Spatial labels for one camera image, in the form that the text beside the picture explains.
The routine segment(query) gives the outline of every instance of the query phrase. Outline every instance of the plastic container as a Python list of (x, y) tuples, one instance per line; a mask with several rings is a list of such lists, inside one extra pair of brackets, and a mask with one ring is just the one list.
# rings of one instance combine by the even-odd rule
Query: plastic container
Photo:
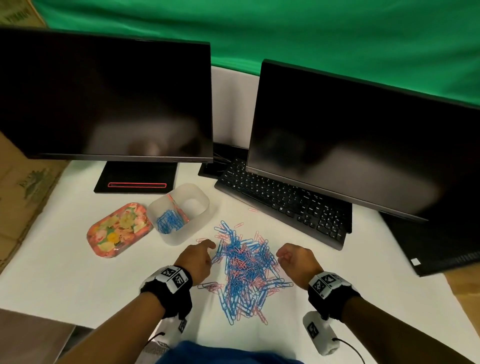
[(193, 183), (184, 183), (152, 202), (147, 216), (169, 245), (179, 245), (210, 219), (210, 200)]
[(87, 240), (95, 254), (112, 258), (139, 241), (152, 228), (146, 208), (132, 202), (93, 224)]

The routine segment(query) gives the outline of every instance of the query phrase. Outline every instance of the cardboard box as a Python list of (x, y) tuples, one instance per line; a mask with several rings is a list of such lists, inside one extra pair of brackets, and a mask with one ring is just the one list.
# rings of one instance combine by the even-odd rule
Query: cardboard box
[(28, 159), (0, 133), (0, 273), (42, 212), (65, 160)]
[(445, 277), (480, 336), (480, 263), (450, 270)]
[(0, 24), (45, 26), (30, 0), (0, 0)]

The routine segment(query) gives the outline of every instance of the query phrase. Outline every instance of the white plastic bin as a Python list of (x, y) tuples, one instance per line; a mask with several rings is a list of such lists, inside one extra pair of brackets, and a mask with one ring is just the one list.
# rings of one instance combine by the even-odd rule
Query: white plastic bin
[[(172, 230), (168, 234), (158, 229), (157, 220), (165, 212), (173, 209), (173, 204), (168, 194), (183, 210), (189, 221), (178, 230)], [(193, 183), (184, 183), (168, 194), (152, 202), (147, 208), (147, 216), (153, 223), (160, 236), (169, 245), (179, 245), (202, 228), (210, 219), (210, 200), (207, 195)]]

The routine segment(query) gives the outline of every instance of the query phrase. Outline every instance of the green backdrop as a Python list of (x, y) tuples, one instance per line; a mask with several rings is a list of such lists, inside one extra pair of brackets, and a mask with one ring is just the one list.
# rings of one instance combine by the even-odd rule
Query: green backdrop
[(209, 41), (212, 64), (263, 59), (480, 105), (479, 0), (34, 0), (51, 28)]

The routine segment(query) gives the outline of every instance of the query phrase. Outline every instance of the hand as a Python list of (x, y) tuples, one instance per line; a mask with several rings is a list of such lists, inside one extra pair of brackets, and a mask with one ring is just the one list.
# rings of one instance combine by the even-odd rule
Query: hand
[(189, 245), (179, 255), (175, 265), (182, 267), (190, 273), (193, 286), (202, 283), (210, 275), (212, 260), (208, 255), (207, 248), (215, 249), (216, 245), (211, 240), (203, 240), (197, 245)]
[(278, 263), (287, 276), (304, 290), (308, 289), (308, 282), (314, 275), (324, 271), (310, 249), (287, 243), (278, 250), (276, 255)]

